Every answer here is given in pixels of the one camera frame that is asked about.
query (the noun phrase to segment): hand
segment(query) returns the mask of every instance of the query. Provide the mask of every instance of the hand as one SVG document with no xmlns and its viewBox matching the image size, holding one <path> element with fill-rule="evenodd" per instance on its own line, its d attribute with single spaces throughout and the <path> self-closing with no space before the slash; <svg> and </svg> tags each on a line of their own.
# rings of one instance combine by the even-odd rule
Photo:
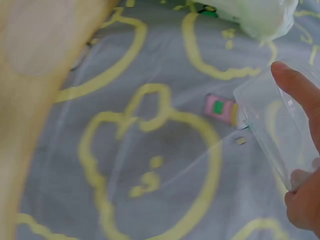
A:
<svg viewBox="0 0 320 240">
<path fill-rule="evenodd" d="M 271 65 L 271 73 L 277 85 L 303 107 L 309 118 L 312 140 L 320 152 L 320 89 L 300 72 L 279 61 Z M 297 228 L 313 231 L 320 238 L 320 168 L 312 174 L 296 170 L 291 179 L 304 178 L 306 174 L 310 176 L 305 182 L 284 197 L 287 217 Z"/>
</svg>

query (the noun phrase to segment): small pink object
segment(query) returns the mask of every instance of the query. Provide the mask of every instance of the small pink object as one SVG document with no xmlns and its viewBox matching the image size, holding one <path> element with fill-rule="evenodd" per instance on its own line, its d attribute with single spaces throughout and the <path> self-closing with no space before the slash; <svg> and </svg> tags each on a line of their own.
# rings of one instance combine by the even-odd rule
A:
<svg viewBox="0 0 320 240">
<path fill-rule="evenodd" d="M 204 114 L 206 116 L 236 126 L 237 112 L 238 105 L 234 101 L 211 93 L 206 95 L 204 106 Z"/>
</svg>

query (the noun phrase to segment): fingernail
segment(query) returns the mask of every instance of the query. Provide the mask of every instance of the fingernail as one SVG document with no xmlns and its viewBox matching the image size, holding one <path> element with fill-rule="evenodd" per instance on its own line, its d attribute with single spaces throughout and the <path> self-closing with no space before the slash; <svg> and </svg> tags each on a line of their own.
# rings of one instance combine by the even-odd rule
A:
<svg viewBox="0 0 320 240">
<path fill-rule="evenodd" d="M 282 61 L 275 61 L 272 64 L 272 71 L 275 71 L 275 72 L 281 72 L 281 71 L 288 70 L 288 69 L 290 69 L 290 67 L 288 67 Z"/>
</svg>

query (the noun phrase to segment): white plastic bag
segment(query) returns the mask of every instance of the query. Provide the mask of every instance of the white plastic bag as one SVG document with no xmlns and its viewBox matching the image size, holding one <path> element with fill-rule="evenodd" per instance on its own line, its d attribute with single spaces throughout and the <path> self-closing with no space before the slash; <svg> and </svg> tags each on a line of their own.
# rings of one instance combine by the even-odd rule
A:
<svg viewBox="0 0 320 240">
<path fill-rule="evenodd" d="M 239 23 L 250 37 L 270 41 L 286 35 L 294 24 L 298 0 L 199 0 L 217 15 Z"/>
</svg>

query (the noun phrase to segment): bed sheet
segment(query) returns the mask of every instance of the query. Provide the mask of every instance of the bed sheet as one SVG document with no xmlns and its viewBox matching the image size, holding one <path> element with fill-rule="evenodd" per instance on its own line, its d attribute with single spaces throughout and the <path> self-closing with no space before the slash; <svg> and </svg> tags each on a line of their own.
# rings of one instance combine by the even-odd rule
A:
<svg viewBox="0 0 320 240">
<path fill-rule="evenodd" d="M 320 4 L 301 0 L 271 42 L 201 9 L 126 0 L 106 19 L 38 140 L 17 240 L 316 239 L 288 222 L 286 189 L 250 130 L 203 106 L 208 93 L 233 99 L 275 59 L 318 66 Z"/>
</svg>

